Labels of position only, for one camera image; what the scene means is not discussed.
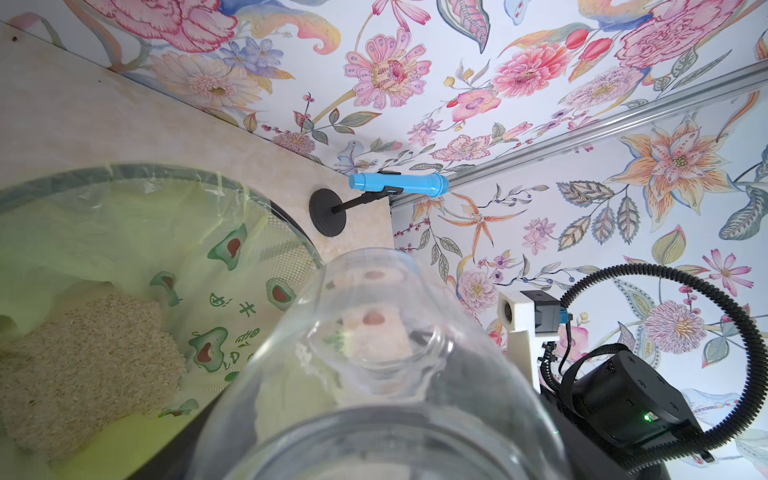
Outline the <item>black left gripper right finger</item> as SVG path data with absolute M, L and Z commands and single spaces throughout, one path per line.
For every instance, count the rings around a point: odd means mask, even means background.
M 552 392 L 542 389 L 539 395 L 550 414 L 564 445 L 573 478 L 577 480 L 629 480 L 631 476 L 585 436 L 558 409 Z

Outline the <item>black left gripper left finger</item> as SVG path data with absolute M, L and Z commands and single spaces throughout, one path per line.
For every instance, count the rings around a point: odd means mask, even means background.
M 154 457 L 127 477 L 127 480 L 184 480 L 201 433 L 220 398 L 218 395 Z

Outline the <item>jar brown lid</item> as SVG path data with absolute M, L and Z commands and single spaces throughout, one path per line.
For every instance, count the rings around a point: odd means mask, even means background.
M 191 479 L 568 479 L 531 383 L 436 274 L 368 248 L 309 281 L 207 420 Z

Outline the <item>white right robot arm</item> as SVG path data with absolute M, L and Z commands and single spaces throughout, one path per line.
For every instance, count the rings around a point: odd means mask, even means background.
M 580 294 L 624 276 L 674 281 L 702 294 L 730 318 L 746 354 L 744 387 L 731 412 L 702 430 L 682 393 L 622 343 L 597 347 L 554 374 L 555 344 L 546 342 L 538 360 L 540 375 L 558 408 L 624 471 L 641 472 L 692 456 L 710 463 L 712 451 L 745 433 L 767 399 L 767 347 L 760 331 L 725 292 L 691 274 L 668 266 L 624 264 L 599 269 L 565 292 L 559 301 L 565 332 L 572 332 L 568 309 Z

